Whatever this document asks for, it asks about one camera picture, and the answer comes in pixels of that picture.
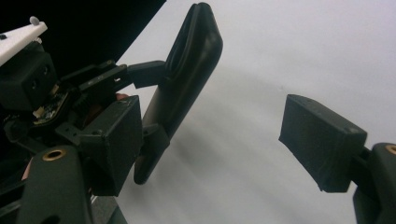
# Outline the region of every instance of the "white backdrop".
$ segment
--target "white backdrop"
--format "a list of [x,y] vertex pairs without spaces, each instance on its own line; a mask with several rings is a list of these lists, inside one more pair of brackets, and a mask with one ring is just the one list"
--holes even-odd
[[[224,49],[148,183],[131,171],[130,223],[356,223],[348,193],[320,192],[277,139],[286,96],[319,101],[396,142],[396,2],[206,1]],[[167,1],[119,63],[165,60],[190,6]],[[155,88],[138,94],[142,112]]]

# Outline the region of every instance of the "brass insert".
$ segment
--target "brass insert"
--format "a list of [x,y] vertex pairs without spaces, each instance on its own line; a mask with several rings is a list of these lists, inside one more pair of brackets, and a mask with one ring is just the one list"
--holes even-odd
[[396,145],[387,145],[385,148],[392,154],[396,155]]
[[53,149],[50,152],[47,152],[43,156],[43,161],[56,161],[66,155],[66,150],[64,149]]

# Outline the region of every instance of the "mounting hole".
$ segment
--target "mounting hole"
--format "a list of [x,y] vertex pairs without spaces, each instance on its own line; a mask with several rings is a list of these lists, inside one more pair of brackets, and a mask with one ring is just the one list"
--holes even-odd
[[47,152],[43,156],[43,161],[56,161],[66,155],[66,150],[64,149],[54,149],[50,152]]
[[392,154],[396,155],[396,145],[387,145],[385,148]]
[[32,90],[36,90],[38,88],[38,79],[35,78],[32,82]]
[[44,77],[46,77],[49,73],[50,73],[50,67],[48,65],[46,65],[44,67],[44,71],[43,71]]
[[50,216],[44,219],[41,224],[58,224],[61,222],[61,219],[58,216]]

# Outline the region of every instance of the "dark background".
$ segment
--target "dark background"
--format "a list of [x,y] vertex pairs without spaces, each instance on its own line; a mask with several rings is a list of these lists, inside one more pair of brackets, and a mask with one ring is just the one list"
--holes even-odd
[[117,61],[165,0],[8,1],[0,9],[0,33],[45,22],[43,47],[64,76],[91,63]]

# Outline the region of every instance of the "black plastic part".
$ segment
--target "black plastic part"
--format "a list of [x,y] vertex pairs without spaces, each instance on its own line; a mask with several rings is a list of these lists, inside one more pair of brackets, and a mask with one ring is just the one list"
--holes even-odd
[[23,49],[0,67],[0,104],[9,110],[34,111],[56,80],[48,53]]
[[357,188],[353,195],[353,206],[358,224],[375,224],[381,210],[379,201]]
[[[143,126],[162,126],[170,140],[215,69],[221,51],[222,39],[212,9],[205,3],[192,5],[166,60],[167,75],[151,99]],[[139,164],[146,165],[135,170],[137,184],[146,182],[163,151],[138,158]]]
[[2,188],[14,181],[20,181],[22,172],[31,159],[29,152],[12,148],[0,158],[0,193]]
[[89,91],[92,94],[101,91],[110,91],[112,94],[131,85],[132,80],[127,76],[127,66],[122,64],[105,73],[79,85],[81,92]]
[[349,165],[348,176],[359,187],[361,193],[379,203],[373,176],[367,164],[370,154],[370,150],[365,148],[361,154],[354,156]]
[[48,148],[45,145],[43,145],[41,142],[31,137],[22,138],[16,145],[20,147],[19,149],[23,148],[26,151],[30,152],[32,155],[45,151]]
[[169,137],[161,125],[145,127],[143,133],[145,145],[140,149],[140,156],[134,162],[134,182],[139,185],[146,183],[170,144]]
[[75,148],[58,146],[33,158],[18,224],[92,223],[90,209]]
[[[3,125],[5,120],[7,120],[7,117],[8,112],[0,104],[0,120],[3,121]],[[8,137],[4,128],[0,129],[0,142],[0,160],[2,160],[2,158],[4,158],[7,152],[9,152],[9,150],[11,149],[11,143],[8,141]]]
[[128,76],[132,77],[134,86],[138,88],[158,85],[167,74],[165,62],[154,61],[128,66]]
[[74,125],[68,122],[64,122],[55,129],[55,132],[62,138],[67,139],[74,146],[79,147],[79,137],[83,134],[82,130],[76,128]]
[[381,202],[376,224],[396,223],[396,145],[375,144],[368,165]]
[[126,221],[120,208],[117,207],[107,224],[128,224],[128,222]]
[[320,103],[288,95],[279,141],[294,154],[320,189],[346,192],[349,164],[364,148],[360,127]]
[[105,63],[100,64],[91,64],[77,71],[60,78],[62,82],[68,82],[73,86],[78,86],[81,83],[84,83],[92,78],[95,78],[108,70],[115,68],[116,64],[112,60],[108,60]]
[[19,181],[0,191],[0,223],[15,223],[21,207],[25,181]]
[[16,143],[23,137],[26,137],[29,133],[30,126],[30,123],[19,119],[6,122],[6,124],[4,124],[4,131],[6,132],[8,141]]
[[[114,102],[79,135],[84,155],[97,164],[96,174],[87,175],[94,195],[118,196],[143,145],[138,96]],[[109,179],[108,188],[93,176]]]

